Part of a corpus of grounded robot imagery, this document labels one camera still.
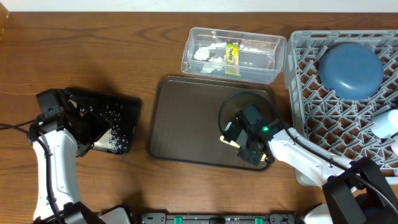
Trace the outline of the light blue cup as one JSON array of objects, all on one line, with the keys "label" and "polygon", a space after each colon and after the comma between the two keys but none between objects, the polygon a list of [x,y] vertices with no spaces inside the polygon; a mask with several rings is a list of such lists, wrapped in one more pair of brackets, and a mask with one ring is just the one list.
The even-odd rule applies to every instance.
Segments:
[{"label": "light blue cup", "polygon": [[397,133],[397,119],[397,109],[377,115],[371,120],[374,123],[371,131],[377,137],[387,139]]}]

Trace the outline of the yellow snack wrapper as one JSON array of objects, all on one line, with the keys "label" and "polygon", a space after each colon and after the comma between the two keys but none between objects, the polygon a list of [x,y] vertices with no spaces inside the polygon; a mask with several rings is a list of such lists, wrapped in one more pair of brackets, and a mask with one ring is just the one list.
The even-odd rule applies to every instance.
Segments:
[{"label": "yellow snack wrapper", "polygon": [[239,45],[238,44],[226,44],[226,50],[224,55],[224,61],[226,63],[225,74],[240,76],[239,73]]}]

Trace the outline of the dark blue plate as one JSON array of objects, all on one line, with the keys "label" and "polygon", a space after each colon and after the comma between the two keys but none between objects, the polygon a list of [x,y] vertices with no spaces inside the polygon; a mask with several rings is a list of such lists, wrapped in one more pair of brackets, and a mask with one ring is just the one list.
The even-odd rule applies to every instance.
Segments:
[{"label": "dark blue plate", "polygon": [[363,45],[343,43],[320,59],[318,75],[327,90],[346,100],[365,100],[377,93],[384,70],[377,54]]}]

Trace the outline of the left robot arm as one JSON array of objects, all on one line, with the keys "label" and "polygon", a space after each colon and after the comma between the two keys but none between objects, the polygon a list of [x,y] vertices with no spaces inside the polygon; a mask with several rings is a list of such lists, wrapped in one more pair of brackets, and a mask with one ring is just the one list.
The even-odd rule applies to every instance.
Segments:
[{"label": "left robot arm", "polygon": [[78,142],[64,125],[67,122],[67,114],[59,107],[40,114],[30,126],[39,186],[34,223],[132,223],[131,213],[122,205],[95,213],[81,201]]}]

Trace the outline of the white tissue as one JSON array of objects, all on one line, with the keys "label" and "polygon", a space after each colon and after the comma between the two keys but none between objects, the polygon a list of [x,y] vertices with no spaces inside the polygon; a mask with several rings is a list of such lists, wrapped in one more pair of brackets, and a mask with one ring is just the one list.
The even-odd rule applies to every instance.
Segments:
[{"label": "white tissue", "polygon": [[211,57],[211,49],[209,47],[200,47],[193,55],[195,60],[207,61]]},{"label": "white tissue", "polygon": [[219,44],[211,44],[208,47],[205,47],[207,51],[209,51],[210,56],[207,60],[209,64],[204,64],[204,66],[201,69],[201,72],[204,74],[211,73],[213,71],[222,71],[224,69],[225,65],[225,60],[223,57],[216,57],[215,56],[215,50],[221,49],[222,47],[225,47],[225,43],[219,43]]}]

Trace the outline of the grey dishwasher rack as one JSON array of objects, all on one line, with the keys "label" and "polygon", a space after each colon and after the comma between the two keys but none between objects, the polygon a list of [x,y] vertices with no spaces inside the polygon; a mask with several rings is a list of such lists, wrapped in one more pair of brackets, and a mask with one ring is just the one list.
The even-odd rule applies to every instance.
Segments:
[{"label": "grey dishwasher rack", "polygon": [[[318,76],[320,59],[338,44],[372,50],[383,65],[382,84],[365,100],[346,100],[327,90]],[[391,185],[397,184],[397,137],[375,136],[371,118],[397,108],[396,30],[297,30],[287,42],[285,86],[293,127],[304,137],[342,157],[373,159]]]}]

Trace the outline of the cream plastic spoon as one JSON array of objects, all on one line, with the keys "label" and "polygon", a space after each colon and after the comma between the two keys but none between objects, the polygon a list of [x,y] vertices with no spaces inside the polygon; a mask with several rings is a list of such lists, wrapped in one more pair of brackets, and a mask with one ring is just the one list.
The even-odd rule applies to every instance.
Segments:
[{"label": "cream plastic spoon", "polygon": [[[236,148],[238,148],[238,149],[241,147],[239,144],[237,144],[237,143],[234,142],[234,141],[228,142],[227,140],[224,139],[224,136],[220,136],[220,141],[223,142],[223,143],[229,144],[230,146],[236,147]],[[266,159],[267,159],[267,156],[264,154],[264,155],[261,157],[261,162],[264,162]]]}]

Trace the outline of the clear plastic bin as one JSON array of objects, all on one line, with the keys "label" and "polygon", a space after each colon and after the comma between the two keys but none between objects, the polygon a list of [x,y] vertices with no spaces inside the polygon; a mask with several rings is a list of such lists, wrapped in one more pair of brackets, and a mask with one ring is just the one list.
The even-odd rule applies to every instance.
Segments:
[{"label": "clear plastic bin", "polygon": [[[201,72],[204,64],[209,62],[195,60],[194,53],[200,47],[219,43],[239,45],[240,76],[227,75],[225,69],[207,74]],[[286,47],[286,39],[278,35],[194,27],[185,44],[181,70],[192,75],[268,84],[284,71]],[[215,50],[215,56],[224,58],[225,50],[226,46]]]}]

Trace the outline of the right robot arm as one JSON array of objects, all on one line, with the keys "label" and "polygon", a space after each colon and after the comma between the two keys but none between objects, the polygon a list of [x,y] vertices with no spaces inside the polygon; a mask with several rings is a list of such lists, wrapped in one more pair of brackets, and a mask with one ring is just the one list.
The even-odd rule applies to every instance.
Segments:
[{"label": "right robot arm", "polygon": [[397,197],[372,159],[337,156],[294,128],[239,128],[232,140],[246,161],[282,161],[322,188],[326,202],[304,215],[304,223],[397,223]]}]

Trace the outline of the pink cup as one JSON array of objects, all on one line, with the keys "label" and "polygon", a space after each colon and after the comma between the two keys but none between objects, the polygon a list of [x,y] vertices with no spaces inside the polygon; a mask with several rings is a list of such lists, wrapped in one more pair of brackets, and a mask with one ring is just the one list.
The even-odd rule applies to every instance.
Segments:
[{"label": "pink cup", "polygon": [[391,144],[391,150],[396,156],[398,156],[398,140]]}]

